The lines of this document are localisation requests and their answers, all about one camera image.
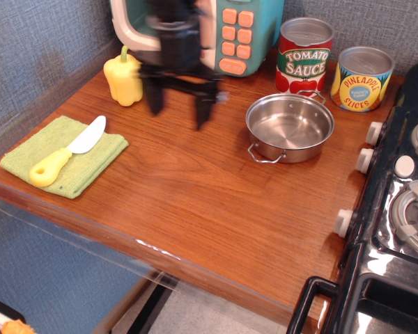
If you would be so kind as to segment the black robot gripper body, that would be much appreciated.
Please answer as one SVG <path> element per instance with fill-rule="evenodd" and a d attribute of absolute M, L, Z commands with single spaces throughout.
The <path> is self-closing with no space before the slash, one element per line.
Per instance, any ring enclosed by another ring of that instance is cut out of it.
<path fill-rule="evenodd" d="M 140 77 L 161 77 L 164 89 L 172 88 L 195 97 L 216 95 L 226 99 L 219 90 L 222 76 L 204 65 L 201 52 L 200 16 L 204 14 L 195 1 L 148 1 L 146 23 L 158 35 L 158 51 L 137 51 L 142 62 Z"/>

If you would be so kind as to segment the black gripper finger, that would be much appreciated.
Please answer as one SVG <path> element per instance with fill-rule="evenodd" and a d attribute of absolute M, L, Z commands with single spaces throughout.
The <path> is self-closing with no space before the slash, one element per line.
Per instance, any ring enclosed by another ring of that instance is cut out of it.
<path fill-rule="evenodd" d="M 196 97 L 196 128 L 200 130 L 209 120 L 212 106 L 216 102 L 216 95 L 198 95 Z"/>
<path fill-rule="evenodd" d="M 144 76 L 143 79 L 145 96 L 147 103 L 154 115 L 161 112 L 164 107 L 164 96 L 163 96 L 163 82 L 161 77 Z"/>

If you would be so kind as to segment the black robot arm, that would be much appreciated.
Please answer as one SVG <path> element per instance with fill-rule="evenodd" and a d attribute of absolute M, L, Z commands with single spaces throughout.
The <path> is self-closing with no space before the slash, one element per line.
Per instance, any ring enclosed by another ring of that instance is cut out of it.
<path fill-rule="evenodd" d="M 213 104 L 219 101 L 221 74 L 201 60 L 199 16 L 195 1 L 148 1 L 146 23 L 157 32 L 158 51 L 136 51 L 141 62 L 139 77 L 144 96 L 153 114 L 164 107 L 163 90 L 178 90 L 195 98 L 196 128 L 210 119 Z"/>

